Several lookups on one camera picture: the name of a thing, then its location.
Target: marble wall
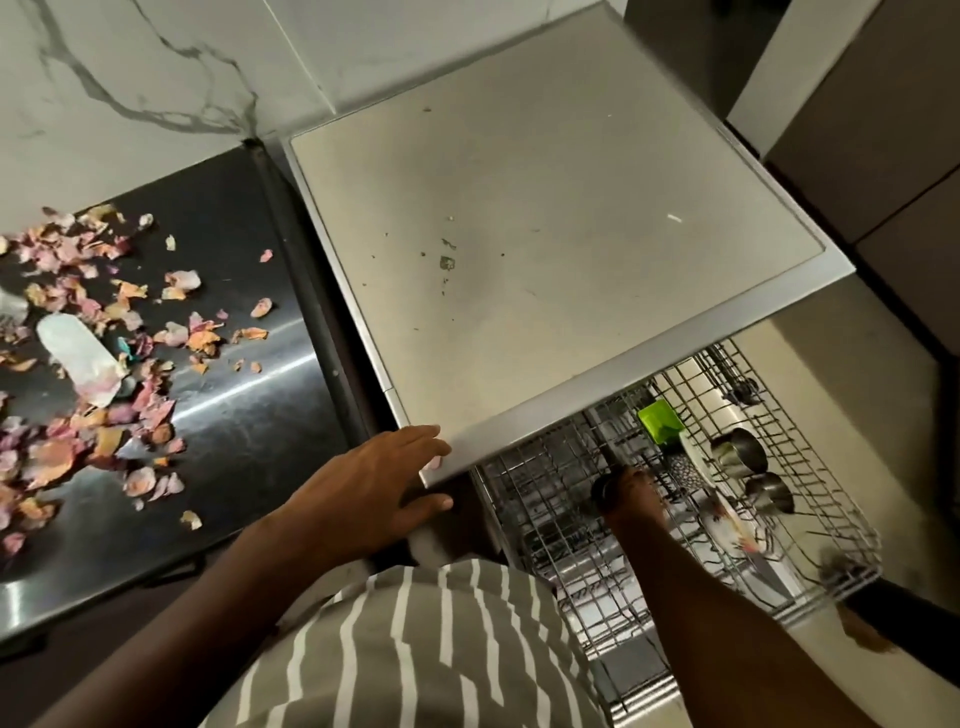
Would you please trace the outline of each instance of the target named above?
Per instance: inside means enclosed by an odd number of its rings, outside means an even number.
[[[338,111],[596,0],[266,0]]]
[[[0,231],[319,123],[593,1],[4,0]]]

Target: dishwasher rack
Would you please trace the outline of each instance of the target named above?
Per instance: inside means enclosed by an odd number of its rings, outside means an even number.
[[[658,447],[640,423],[637,411],[655,400],[668,401],[680,416],[708,463],[711,487],[681,449]],[[794,495],[795,513],[758,514],[740,482],[709,459],[710,440],[733,426],[759,438],[769,472]],[[611,461],[648,469],[666,503],[671,535],[708,572],[785,625],[880,574],[876,532],[732,340],[481,463],[471,475],[499,524],[508,560],[556,588],[617,725],[679,690],[633,571],[589,498],[590,485]],[[713,489],[756,535],[778,589],[701,525],[698,514]]]

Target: stainless steel countertop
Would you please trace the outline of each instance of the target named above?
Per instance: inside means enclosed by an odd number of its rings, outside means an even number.
[[[137,239],[137,253],[118,261],[119,278],[158,291],[165,271],[195,268],[204,281],[188,301],[138,306],[147,330],[168,320],[185,322],[192,310],[213,318],[221,307],[229,314],[226,331],[252,326],[253,305],[270,297],[275,310],[259,323],[270,336],[225,346],[205,376],[187,367],[186,351],[160,352],[177,363],[171,394],[177,399],[173,422],[188,445],[177,457],[185,492],[136,512],[115,474],[91,468],[44,492],[62,498],[63,506],[0,573],[0,640],[41,628],[221,543],[347,448],[252,159],[256,153],[238,148],[114,201],[132,219],[143,212],[156,217],[156,229]],[[173,253],[163,245],[167,234],[177,239]],[[275,258],[260,263],[267,248]],[[5,285],[26,282],[16,268],[12,261],[3,267]],[[108,277],[91,283],[91,290],[110,288]],[[239,357],[248,365],[259,361],[263,373],[249,366],[235,373],[228,362]],[[76,399],[69,383],[47,367],[0,371],[0,389],[13,395],[11,414],[39,423],[69,412]],[[200,515],[201,529],[179,523],[186,509]]]

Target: gray striped apron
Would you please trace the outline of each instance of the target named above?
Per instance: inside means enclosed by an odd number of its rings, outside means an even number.
[[[347,587],[260,655],[204,728],[609,724],[549,584],[473,560]]]

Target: person's hand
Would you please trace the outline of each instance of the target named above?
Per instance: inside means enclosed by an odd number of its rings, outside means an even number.
[[[648,471],[626,468],[608,486],[610,496],[602,513],[614,535],[637,525],[638,520],[666,527],[666,512]]]
[[[337,455],[268,516],[275,533],[314,578],[399,541],[453,505],[440,493],[400,507],[418,472],[435,456],[450,453],[438,434],[435,425],[404,427]]]

